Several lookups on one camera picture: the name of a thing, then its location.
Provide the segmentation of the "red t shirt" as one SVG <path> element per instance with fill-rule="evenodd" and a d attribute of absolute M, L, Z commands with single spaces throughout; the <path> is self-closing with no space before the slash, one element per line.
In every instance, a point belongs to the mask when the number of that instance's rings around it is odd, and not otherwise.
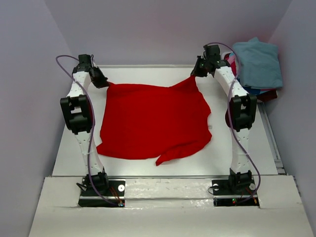
<path fill-rule="evenodd" d="M 194 76 L 169 87 L 111 84 L 100 129 L 100 155 L 155 158 L 156 165 L 202 150 L 212 138 L 211 109 Z"/>

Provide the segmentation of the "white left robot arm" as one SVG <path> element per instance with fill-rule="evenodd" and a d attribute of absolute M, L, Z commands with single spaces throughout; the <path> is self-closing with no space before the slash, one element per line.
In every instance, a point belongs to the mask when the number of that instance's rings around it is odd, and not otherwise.
<path fill-rule="evenodd" d="M 109 181 L 96 151 L 95 115 L 87 91 L 90 84 L 96 88 L 105 88 L 110 84 L 100 68 L 94 65 L 93 55 L 81 54 L 77 61 L 73 71 L 66 72 L 73 82 L 67 96 L 60 99 L 60 106 L 66 127 L 78 141 L 85 164 L 86 177 L 79 187 L 85 193 L 104 195 L 109 190 Z"/>

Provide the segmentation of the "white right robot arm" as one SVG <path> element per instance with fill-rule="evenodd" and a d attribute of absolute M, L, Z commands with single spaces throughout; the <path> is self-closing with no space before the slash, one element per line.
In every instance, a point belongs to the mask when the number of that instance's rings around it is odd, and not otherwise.
<path fill-rule="evenodd" d="M 255 122 L 256 95 L 247 92 L 237 80 L 231 64 L 220 53 L 220 43 L 204 45 L 191 74 L 197 77 L 212 75 L 228 97 L 226 124 L 232 135 L 232 163 L 227 179 L 214 180 L 211 188 L 216 196 L 251 193 L 255 186 L 251 168 L 255 168 L 248 152 L 249 132 Z"/>

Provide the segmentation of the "pink t shirt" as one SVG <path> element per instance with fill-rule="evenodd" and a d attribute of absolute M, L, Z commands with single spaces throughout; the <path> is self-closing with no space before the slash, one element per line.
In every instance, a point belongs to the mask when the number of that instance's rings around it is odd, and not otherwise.
<path fill-rule="evenodd" d="M 237 66 L 237 59 L 236 59 L 235 54 L 233 52 L 224 52 L 222 53 L 222 58 L 228 61 L 233 74 L 236 75 L 238 66 Z"/>

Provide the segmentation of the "bright blue t shirt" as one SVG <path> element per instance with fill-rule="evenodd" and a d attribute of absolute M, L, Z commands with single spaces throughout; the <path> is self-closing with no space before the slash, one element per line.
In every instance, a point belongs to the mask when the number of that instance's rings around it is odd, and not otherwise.
<path fill-rule="evenodd" d="M 270 89 L 256 89 L 256 88 L 251 88 L 251 87 L 244 87 L 244 89 L 249 94 L 254 94 L 254 95 L 260 95 L 260 94 L 263 94 L 263 93 L 270 91 Z"/>

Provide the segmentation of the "dark maroon t shirt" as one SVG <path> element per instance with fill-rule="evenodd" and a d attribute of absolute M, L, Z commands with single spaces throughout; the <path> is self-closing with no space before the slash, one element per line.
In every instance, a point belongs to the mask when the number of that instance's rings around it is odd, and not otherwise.
<path fill-rule="evenodd" d="M 269 101 L 277 99 L 277 98 L 278 98 L 278 96 L 277 96 L 276 90 L 265 91 L 264 93 L 257 95 L 257 101 L 260 103 L 269 102 Z"/>

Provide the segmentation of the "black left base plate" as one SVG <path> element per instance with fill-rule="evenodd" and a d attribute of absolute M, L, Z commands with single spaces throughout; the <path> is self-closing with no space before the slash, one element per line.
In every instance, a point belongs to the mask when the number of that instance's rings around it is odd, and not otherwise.
<path fill-rule="evenodd" d="M 100 197 L 91 185 L 85 183 L 85 178 L 81 183 L 76 183 L 80 188 L 78 205 L 80 207 L 108 207 L 108 208 L 123 208 L 125 207 L 125 187 L 124 179 L 110 179 L 109 187 L 95 184 Z"/>

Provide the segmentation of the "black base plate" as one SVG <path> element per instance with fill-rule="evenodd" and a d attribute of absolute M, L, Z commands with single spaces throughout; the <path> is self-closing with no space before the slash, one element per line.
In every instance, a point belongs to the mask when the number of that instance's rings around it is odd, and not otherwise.
<path fill-rule="evenodd" d="M 109 187 L 95 184 L 100 197 L 91 185 L 85 183 L 85 178 L 81 183 L 76 183 L 80 188 L 78 205 L 80 207 L 108 207 L 108 208 L 123 208 L 125 207 L 125 187 L 124 179 L 110 179 Z"/>
<path fill-rule="evenodd" d="M 229 182 L 226 179 L 212 180 L 208 192 L 213 195 L 213 204 L 215 207 L 233 207 L 233 206 L 257 206 L 259 207 L 258 196 L 253 194 L 255 182 L 251 181 L 249 185 L 237 188 L 232 191 Z"/>

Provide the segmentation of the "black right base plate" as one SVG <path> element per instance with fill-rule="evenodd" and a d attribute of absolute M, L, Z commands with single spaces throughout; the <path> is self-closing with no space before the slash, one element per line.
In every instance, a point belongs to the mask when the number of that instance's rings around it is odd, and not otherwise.
<path fill-rule="evenodd" d="M 259 207 L 258 196 L 253 194 L 255 182 L 251 181 L 249 185 L 237 188 L 232 191 L 229 182 L 226 179 L 212 180 L 208 192 L 213 195 L 213 204 L 215 207 L 233 207 L 233 206 L 257 206 Z"/>

